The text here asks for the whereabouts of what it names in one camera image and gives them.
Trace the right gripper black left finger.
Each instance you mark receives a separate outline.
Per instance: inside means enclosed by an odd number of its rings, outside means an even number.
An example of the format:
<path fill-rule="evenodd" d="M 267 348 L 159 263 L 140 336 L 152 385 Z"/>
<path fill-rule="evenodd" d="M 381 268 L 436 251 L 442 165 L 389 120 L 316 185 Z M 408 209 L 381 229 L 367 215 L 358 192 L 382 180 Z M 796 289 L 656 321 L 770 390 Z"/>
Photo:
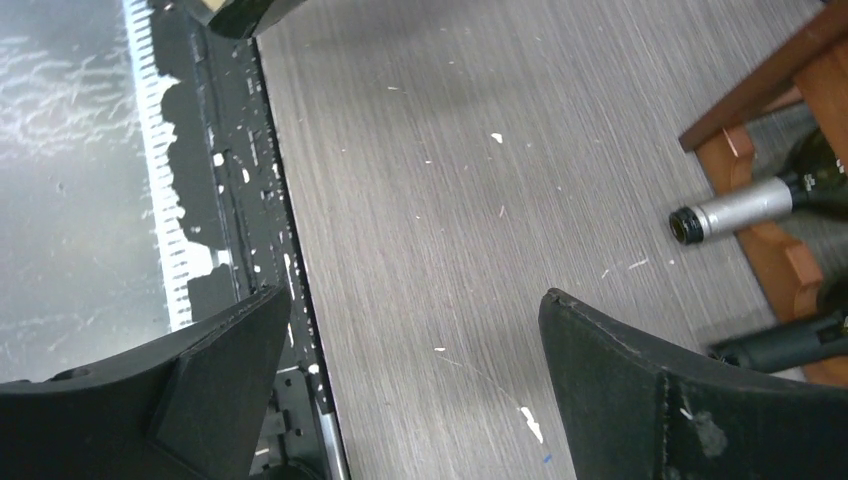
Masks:
<path fill-rule="evenodd" d="M 1 387 L 5 479 L 245 479 L 286 341 L 267 287 L 191 326 Z"/>

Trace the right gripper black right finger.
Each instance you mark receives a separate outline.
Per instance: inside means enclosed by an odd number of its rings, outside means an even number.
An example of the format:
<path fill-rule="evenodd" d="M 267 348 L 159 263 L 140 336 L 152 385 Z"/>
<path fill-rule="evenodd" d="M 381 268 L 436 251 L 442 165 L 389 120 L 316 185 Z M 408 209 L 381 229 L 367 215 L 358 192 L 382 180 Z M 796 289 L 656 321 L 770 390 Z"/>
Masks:
<path fill-rule="evenodd" d="M 843 479 L 847 393 L 740 369 L 562 290 L 538 324 L 581 479 Z"/>

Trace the dark wine bottle front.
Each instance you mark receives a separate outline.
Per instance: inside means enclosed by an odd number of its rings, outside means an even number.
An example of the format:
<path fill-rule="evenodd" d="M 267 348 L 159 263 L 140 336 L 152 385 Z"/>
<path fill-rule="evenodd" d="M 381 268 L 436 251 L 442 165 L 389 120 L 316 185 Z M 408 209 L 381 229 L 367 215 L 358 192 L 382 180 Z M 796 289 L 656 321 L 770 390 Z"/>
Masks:
<path fill-rule="evenodd" d="M 707 347 L 707 355 L 715 360 L 762 373 L 776 373 L 846 354 L 846 276 L 820 291 L 815 314 Z"/>

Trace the dark wine bottle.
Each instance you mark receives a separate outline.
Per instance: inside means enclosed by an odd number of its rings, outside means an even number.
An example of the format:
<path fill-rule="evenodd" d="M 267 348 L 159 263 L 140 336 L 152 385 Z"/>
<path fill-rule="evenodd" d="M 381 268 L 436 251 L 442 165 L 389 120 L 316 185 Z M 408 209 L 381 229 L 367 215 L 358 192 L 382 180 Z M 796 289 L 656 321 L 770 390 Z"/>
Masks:
<path fill-rule="evenodd" d="M 776 373 L 846 354 L 846 276 L 820 291 L 815 314 L 707 347 L 707 355 L 715 360 L 762 373 Z"/>
<path fill-rule="evenodd" d="M 175 1 L 201 25 L 229 39 L 255 37 L 304 3 L 305 0 Z"/>

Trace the brown bottle gold cap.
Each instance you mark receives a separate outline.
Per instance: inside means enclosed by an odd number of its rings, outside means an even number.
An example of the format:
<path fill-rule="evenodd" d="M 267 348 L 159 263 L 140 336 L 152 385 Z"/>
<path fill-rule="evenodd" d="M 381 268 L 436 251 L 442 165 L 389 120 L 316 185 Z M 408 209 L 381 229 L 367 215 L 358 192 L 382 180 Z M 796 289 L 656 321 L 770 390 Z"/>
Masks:
<path fill-rule="evenodd" d="M 683 206 L 669 214 L 668 223 L 675 240 L 692 245 L 797 212 L 847 217 L 847 162 L 834 152 L 820 128 L 793 145 L 776 175 Z"/>

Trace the brown wooden wine rack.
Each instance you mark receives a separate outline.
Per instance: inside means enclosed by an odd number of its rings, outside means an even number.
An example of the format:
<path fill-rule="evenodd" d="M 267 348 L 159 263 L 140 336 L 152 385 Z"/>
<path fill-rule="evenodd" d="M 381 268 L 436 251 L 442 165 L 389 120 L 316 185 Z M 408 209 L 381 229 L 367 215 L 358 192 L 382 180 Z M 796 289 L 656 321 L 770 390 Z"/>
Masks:
<path fill-rule="evenodd" d="M 847 162 L 847 5 L 843 1 L 827 2 L 681 135 L 682 148 L 697 156 L 714 197 L 760 181 L 752 176 L 755 149 L 747 125 L 797 104 L 807 106 L 815 128 Z M 826 280 L 807 244 L 783 230 L 779 219 L 730 234 L 737 237 L 781 325 L 815 314 L 820 291 L 842 276 Z M 847 354 L 800 367 L 814 383 L 838 387 L 847 383 Z"/>

